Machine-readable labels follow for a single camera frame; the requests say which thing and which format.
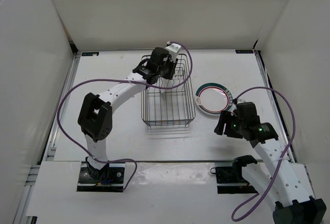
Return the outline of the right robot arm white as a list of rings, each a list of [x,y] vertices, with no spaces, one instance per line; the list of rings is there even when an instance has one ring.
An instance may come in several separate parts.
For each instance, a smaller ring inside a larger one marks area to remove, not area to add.
[[[261,201],[272,210],[275,223],[321,223],[326,212],[324,201],[316,199],[302,185],[292,163],[282,154],[278,134],[272,124],[260,122],[254,103],[236,105],[234,111],[222,111],[214,130],[217,135],[245,139],[262,159],[265,173],[251,155],[237,157],[232,165],[232,178],[248,182]]]

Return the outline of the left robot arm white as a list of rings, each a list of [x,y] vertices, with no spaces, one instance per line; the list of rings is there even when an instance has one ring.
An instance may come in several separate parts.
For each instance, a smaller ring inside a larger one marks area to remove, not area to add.
[[[159,78],[172,79],[177,65],[177,55],[182,46],[173,43],[165,48],[156,47],[149,59],[141,61],[128,75],[127,83],[118,83],[100,94],[85,96],[78,124],[87,142],[90,155],[86,163],[90,177],[97,183],[108,177],[106,137],[112,130],[112,115],[122,104],[157,83]]]

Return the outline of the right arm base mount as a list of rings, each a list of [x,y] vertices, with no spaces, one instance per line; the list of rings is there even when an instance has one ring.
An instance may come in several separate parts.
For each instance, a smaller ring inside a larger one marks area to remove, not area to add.
[[[231,163],[215,163],[210,174],[216,177],[218,194],[255,194],[255,188],[242,177],[242,168],[257,164],[251,155],[235,158]]]

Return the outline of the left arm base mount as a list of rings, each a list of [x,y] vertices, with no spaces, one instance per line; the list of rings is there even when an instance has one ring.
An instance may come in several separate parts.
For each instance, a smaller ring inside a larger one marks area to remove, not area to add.
[[[87,163],[80,166],[76,191],[122,193],[124,188],[125,164],[108,164],[101,172],[93,172]]]

